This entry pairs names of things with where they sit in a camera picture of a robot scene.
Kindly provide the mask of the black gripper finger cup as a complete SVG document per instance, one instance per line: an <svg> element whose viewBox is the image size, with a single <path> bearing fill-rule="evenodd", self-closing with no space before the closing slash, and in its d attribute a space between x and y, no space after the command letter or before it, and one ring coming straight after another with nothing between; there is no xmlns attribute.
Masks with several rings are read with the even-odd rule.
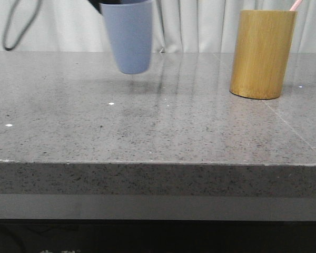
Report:
<svg viewBox="0 0 316 253"><path fill-rule="evenodd" d="M101 0L88 0L88 2L96 9L96 11L101 13Z"/></svg>

